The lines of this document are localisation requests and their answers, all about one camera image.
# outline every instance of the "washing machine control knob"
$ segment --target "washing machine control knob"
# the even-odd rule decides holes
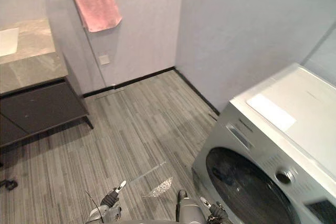
[[[275,177],[278,181],[285,185],[290,185],[295,181],[293,172],[290,169],[281,168],[275,172]]]

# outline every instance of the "black baseboard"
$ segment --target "black baseboard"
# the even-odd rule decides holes
[[[138,82],[138,81],[142,81],[144,79],[147,79],[147,78],[150,78],[150,77],[153,77],[153,76],[157,76],[158,74],[165,73],[165,72],[168,72],[168,71],[174,70],[174,69],[175,69],[175,67],[162,69],[160,71],[150,73],[150,74],[146,74],[145,76],[138,77],[138,78],[135,78],[133,80],[125,81],[125,82],[122,82],[120,84],[112,85],[112,86],[109,86],[109,87],[106,87],[106,88],[102,88],[102,89],[94,90],[92,92],[85,93],[85,94],[83,94],[83,97],[90,97],[92,95],[99,94],[99,93],[109,91],[109,90],[112,90],[112,89],[119,89],[119,88],[125,87],[129,84],[132,84],[132,83],[135,83],[135,82]]]
[[[219,111],[198,91],[197,88],[195,88],[194,85],[191,84],[191,82],[174,67],[175,72],[184,80],[185,83],[213,110],[213,112],[216,113],[216,115],[219,115]]]
[[[120,83],[120,84],[112,85],[112,86],[109,86],[109,87],[106,87],[106,88],[102,88],[102,89],[99,89],[99,90],[94,90],[92,92],[85,93],[85,94],[83,94],[83,97],[90,97],[92,95],[99,94],[99,93],[109,91],[109,90],[112,90],[112,89],[119,89],[119,88],[125,87],[129,84],[132,84],[132,83],[135,83],[135,82],[138,82],[138,81],[142,81],[144,79],[147,79],[147,78],[150,78],[150,77],[153,77],[153,76],[157,76],[161,73],[165,73],[165,72],[168,72],[168,71],[171,71],[171,70],[174,70],[182,78],[182,80],[213,110],[213,112],[215,112],[216,115],[219,115],[219,111],[195,88],[194,85],[191,84],[191,82],[183,74],[181,74],[175,68],[175,66],[170,67],[170,68],[166,68],[166,69],[154,72],[154,73],[150,73],[150,74],[147,74],[145,76],[135,78],[133,80],[125,81],[125,82]]]

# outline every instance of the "striped vinyl floor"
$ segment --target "striped vinyl floor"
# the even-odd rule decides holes
[[[174,220],[176,192],[191,197],[191,164],[214,126],[210,108],[174,72],[86,98],[94,130],[74,122],[26,140],[1,155],[1,223],[84,223],[120,181],[122,220]],[[150,192],[171,179],[158,197]]]

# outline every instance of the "cabinet leg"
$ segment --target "cabinet leg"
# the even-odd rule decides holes
[[[87,116],[83,117],[84,121],[90,126],[90,128],[93,130],[93,124],[91,123],[90,119]]]

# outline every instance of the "washing machine top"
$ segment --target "washing machine top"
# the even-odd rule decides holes
[[[288,136],[336,178],[336,88],[298,64],[235,98]]]

